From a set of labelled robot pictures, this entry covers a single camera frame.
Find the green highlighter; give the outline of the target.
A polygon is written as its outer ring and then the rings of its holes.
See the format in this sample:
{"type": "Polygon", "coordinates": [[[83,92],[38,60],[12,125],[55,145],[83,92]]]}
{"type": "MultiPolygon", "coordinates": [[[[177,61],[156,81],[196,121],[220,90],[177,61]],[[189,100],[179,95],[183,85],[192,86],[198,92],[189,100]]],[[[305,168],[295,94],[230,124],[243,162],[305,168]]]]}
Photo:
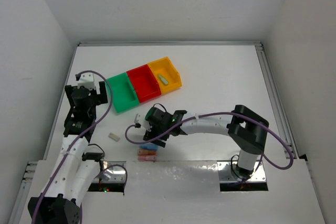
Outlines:
{"type": "Polygon", "coordinates": [[[158,74],[158,78],[165,86],[167,86],[169,84],[168,80],[164,76],[162,76],[161,74],[158,74]]]}

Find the long grey eraser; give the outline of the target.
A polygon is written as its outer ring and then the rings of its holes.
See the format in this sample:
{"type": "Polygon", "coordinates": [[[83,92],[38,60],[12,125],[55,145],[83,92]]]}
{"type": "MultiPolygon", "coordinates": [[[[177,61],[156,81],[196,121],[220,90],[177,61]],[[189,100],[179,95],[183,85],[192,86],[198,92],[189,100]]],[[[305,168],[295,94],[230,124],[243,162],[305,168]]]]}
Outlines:
{"type": "Polygon", "coordinates": [[[116,142],[118,142],[120,140],[120,137],[113,134],[113,133],[109,133],[108,137],[116,142]]]}

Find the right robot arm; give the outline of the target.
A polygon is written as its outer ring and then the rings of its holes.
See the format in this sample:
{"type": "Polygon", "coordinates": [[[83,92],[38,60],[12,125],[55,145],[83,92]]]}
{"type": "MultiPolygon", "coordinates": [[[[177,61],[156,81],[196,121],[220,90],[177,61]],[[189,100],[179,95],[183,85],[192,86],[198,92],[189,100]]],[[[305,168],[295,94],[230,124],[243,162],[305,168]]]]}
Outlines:
{"type": "Polygon", "coordinates": [[[264,118],[243,105],[236,105],[230,120],[222,115],[192,115],[185,110],[176,110],[173,114],[159,108],[150,108],[144,121],[148,128],[144,141],[153,140],[153,144],[162,148],[170,136],[191,135],[196,133],[226,135],[240,147],[236,164],[237,176],[248,178],[254,172],[258,156],[265,150],[269,123],[264,118]]]}

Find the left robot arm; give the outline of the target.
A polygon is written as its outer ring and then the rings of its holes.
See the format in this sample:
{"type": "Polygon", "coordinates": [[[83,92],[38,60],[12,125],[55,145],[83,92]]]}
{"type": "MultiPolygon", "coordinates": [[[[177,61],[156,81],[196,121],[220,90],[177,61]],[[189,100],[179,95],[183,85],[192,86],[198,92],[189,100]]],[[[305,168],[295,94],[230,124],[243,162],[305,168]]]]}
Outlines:
{"type": "Polygon", "coordinates": [[[94,158],[82,157],[99,120],[96,107],[108,103],[107,85],[79,81],[65,86],[70,109],[64,122],[60,152],[49,181],[38,197],[31,197],[28,211],[32,223],[79,223],[81,202],[100,172],[94,158]]]}

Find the green plastic bin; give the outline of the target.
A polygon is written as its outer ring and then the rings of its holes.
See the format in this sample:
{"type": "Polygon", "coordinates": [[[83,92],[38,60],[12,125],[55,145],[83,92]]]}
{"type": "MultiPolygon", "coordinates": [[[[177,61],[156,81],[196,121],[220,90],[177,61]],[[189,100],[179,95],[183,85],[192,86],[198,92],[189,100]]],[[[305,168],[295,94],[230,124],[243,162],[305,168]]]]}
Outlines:
{"type": "Polygon", "coordinates": [[[125,112],[140,104],[135,89],[126,72],[107,79],[113,92],[113,106],[117,113],[125,112]]]}

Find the blue highlighter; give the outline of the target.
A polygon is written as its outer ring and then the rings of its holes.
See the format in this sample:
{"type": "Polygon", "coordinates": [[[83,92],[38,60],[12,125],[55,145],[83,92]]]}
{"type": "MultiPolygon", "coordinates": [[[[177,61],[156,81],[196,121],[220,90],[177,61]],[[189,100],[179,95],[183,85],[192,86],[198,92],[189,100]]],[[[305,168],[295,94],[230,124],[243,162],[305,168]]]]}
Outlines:
{"type": "Polygon", "coordinates": [[[152,143],[142,144],[139,146],[139,148],[143,150],[152,150],[152,151],[158,150],[158,146],[152,143]]]}

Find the red plastic bin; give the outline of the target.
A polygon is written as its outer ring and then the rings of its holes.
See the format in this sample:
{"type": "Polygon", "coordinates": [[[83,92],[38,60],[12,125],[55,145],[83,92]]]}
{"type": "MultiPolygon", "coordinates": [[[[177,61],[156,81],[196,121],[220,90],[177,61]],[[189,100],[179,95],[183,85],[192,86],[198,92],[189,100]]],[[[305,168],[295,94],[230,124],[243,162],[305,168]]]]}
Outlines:
{"type": "Polygon", "coordinates": [[[140,103],[147,102],[161,95],[161,89],[148,65],[127,71],[127,75],[140,103]]]}

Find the orange highlighter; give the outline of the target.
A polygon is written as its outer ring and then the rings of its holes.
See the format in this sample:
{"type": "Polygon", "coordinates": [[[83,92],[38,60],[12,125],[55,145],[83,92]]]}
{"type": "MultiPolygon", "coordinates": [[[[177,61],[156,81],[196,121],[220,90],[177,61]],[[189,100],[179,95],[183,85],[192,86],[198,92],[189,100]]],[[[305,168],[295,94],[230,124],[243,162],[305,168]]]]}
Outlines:
{"type": "Polygon", "coordinates": [[[146,150],[146,149],[139,149],[138,156],[152,156],[156,155],[156,150],[146,150]]]}

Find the pink highlighter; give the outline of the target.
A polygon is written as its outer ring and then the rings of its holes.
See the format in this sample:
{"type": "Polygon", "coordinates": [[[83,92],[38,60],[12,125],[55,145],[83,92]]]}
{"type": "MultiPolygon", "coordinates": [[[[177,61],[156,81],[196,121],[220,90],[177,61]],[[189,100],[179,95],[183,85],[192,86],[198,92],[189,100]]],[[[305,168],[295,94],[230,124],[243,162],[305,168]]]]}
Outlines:
{"type": "Polygon", "coordinates": [[[140,162],[155,162],[156,161],[156,156],[155,155],[138,156],[138,161],[140,161],[140,162]]]}

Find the yellow plastic bin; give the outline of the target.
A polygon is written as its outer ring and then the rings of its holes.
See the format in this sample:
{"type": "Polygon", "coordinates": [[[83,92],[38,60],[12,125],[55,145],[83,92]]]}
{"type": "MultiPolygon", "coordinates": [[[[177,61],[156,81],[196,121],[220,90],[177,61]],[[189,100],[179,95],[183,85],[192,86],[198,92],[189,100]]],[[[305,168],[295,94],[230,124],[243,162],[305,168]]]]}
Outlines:
{"type": "Polygon", "coordinates": [[[172,64],[169,57],[164,57],[148,63],[148,66],[156,78],[161,93],[166,94],[179,89],[182,86],[182,80],[179,72],[172,64]],[[169,84],[165,86],[157,77],[158,74],[164,76],[169,84]]]}

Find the white front board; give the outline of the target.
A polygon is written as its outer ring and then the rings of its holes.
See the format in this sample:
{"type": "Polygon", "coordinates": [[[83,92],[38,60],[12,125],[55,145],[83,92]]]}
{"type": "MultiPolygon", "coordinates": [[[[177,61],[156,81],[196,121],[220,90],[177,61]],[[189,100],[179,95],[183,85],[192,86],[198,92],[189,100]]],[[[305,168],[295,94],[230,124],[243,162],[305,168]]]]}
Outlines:
{"type": "Polygon", "coordinates": [[[123,193],[88,192],[84,223],[323,223],[306,163],[265,165],[266,191],[222,192],[215,162],[127,162],[123,193]]]}

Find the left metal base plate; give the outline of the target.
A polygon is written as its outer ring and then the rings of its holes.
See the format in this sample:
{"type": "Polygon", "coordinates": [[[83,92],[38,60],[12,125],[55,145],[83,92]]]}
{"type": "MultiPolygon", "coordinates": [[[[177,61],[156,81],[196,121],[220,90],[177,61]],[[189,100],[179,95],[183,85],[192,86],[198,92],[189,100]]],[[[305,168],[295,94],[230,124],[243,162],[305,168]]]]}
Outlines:
{"type": "Polygon", "coordinates": [[[126,178],[125,161],[102,161],[99,178],[105,183],[124,183],[126,178]]]}

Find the metal base plate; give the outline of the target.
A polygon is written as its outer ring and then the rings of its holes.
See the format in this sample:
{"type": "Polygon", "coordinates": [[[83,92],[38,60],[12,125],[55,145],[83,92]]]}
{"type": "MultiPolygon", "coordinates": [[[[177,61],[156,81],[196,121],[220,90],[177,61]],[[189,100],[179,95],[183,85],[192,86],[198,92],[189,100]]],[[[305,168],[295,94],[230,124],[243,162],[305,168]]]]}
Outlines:
{"type": "Polygon", "coordinates": [[[125,161],[102,161],[99,178],[105,183],[124,183],[126,178],[125,161]]]}
{"type": "Polygon", "coordinates": [[[256,161],[250,175],[238,171],[237,160],[217,162],[219,181],[221,183],[235,183],[245,180],[247,183],[266,183],[266,173],[263,164],[256,161]]]}

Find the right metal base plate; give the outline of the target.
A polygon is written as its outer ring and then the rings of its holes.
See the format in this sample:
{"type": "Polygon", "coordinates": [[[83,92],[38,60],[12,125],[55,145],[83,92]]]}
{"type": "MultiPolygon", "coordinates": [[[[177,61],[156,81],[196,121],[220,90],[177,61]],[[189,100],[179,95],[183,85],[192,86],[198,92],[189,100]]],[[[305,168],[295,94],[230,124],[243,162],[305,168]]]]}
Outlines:
{"type": "Polygon", "coordinates": [[[217,162],[219,181],[221,183],[235,183],[245,180],[247,183],[266,183],[266,173],[263,164],[256,161],[250,175],[238,171],[237,160],[217,162]]]}

